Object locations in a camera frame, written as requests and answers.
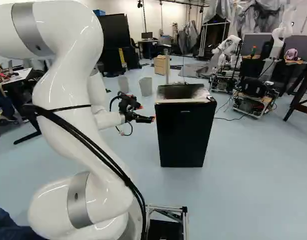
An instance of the monitor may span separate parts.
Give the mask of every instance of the monitor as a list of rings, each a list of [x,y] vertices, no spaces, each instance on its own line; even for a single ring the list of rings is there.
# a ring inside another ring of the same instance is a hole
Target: monitor
[[[141,34],[141,38],[142,39],[152,39],[153,38],[153,32],[150,31],[150,32],[143,32]]]

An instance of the person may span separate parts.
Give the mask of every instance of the person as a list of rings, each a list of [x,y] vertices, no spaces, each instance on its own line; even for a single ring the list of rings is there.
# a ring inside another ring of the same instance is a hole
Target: person
[[[17,121],[17,118],[14,116],[15,109],[9,98],[0,96],[0,108],[2,109],[0,119],[7,120],[8,122]]]
[[[9,213],[0,208],[0,240],[45,240],[29,226],[18,226]]]

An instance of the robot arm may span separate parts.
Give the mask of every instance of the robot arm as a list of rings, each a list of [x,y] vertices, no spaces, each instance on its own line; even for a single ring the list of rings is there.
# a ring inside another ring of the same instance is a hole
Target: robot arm
[[[125,115],[120,112],[109,112],[106,98],[106,87],[97,67],[95,67],[87,82],[87,90],[91,104],[91,111],[99,130],[115,127],[126,122]]]
[[[223,60],[226,56],[231,56],[235,54],[236,48],[240,41],[240,37],[230,35],[226,40],[220,43],[217,48],[213,49],[213,56],[208,65],[207,74],[211,74],[213,72],[213,68],[221,67]]]
[[[136,201],[127,166],[98,133],[98,129],[124,122],[120,113],[105,112],[103,82],[96,81],[97,74],[90,77],[103,42],[97,17],[79,2],[0,5],[1,56],[10,59],[54,56],[53,65],[34,88],[33,104],[43,110],[58,109],[53,118],[78,129],[102,151],[96,155],[46,115],[37,117],[47,143],[60,155],[88,169],[51,182],[33,196],[29,223],[36,233],[50,240],[81,240],[86,236],[90,240],[115,240],[122,234],[138,240],[146,225],[144,206],[137,205],[139,197]],[[112,160],[115,169],[123,171],[127,182],[105,164],[105,159]]]

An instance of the black box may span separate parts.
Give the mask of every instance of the black box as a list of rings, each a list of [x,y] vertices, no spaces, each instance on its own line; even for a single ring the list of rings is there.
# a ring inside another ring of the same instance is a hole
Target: black box
[[[216,100],[203,84],[158,86],[156,124],[162,167],[202,167]]]

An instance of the black cable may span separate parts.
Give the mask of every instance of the black cable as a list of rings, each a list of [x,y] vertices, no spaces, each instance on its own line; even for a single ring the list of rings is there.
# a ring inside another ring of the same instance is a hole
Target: black cable
[[[275,108],[272,108],[271,110],[276,110],[278,108],[277,104],[274,103],[273,105],[275,105]]]
[[[118,95],[118,96],[115,96],[113,99],[110,100],[110,103],[109,103],[109,112],[112,111],[112,105],[113,105],[113,102],[116,100],[116,99],[123,99],[125,96],[124,95]],[[128,123],[130,124],[131,126],[131,132],[129,134],[123,134],[124,136],[130,136],[131,134],[133,134],[133,125],[128,121]],[[116,126],[115,129],[117,129],[117,131],[119,133],[121,133],[122,131]]]
[[[130,136],[131,134],[133,134],[133,130],[134,130],[134,127],[133,127],[133,125],[131,124],[131,122],[128,121],[127,123],[129,123],[129,125],[130,125],[130,127],[131,127],[131,132],[130,132],[129,134],[123,133],[124,136]],[[115,129],[117,129],[118,132],[120,132],[120,133],[122,132],[122,131],[119,130],[119,128],[118,128],[117,126],[115,127]]]
[[[234,121],[234,120],[240,120],[240,119],[242,119],[243,117],[245,117],[249,114],[251,114],[251,113],[246,113],[246,114],[242,115],[240,118],[227,119],[227,118],[222,118],[222,117],[215,117],[214,119],[226,120],[228,122],[231,122],[231,121]]]
[[[50,110],[45,110],[41,107],[35,106],[35,112],[39,115],[49,119],[50,121],[54,122],[61,128],[65,129],[68,133],[74,136],[77,140],[79,140],[83,145],[85,145],[93,154],[95,154],[107,167],[109,167],[119,178],[121,178],[126,186],[131,190],[135,198],[139,203],[139,207],[141,210],[142,215],[142,232],[141,232],[141,240],[146,239],[146,204],[145,200],[135,186],[135,184],[131,181],[131,179],[126,175],[126,173],[120,168],[120,166],[104,151],[102,150],[96,143],[94,143],[89,137],[84,135],[80,130],[74,127],[72,124],[67,122],[66,120],[62,119],[58,115],[54,114]]]
[[[221,107],[219,107],[218,109],[217,109],[217,111],[215,111],[215,115],[218,113],[218,111],[221,109],[221,108],[223,108],[224,106],[226,106],[227,105],[227,103],[230,101],[230,99],[231,99],[231,96],[230,96],[230,98],[228,99],[228,101],[224,104],[224,105],[222,105]]]

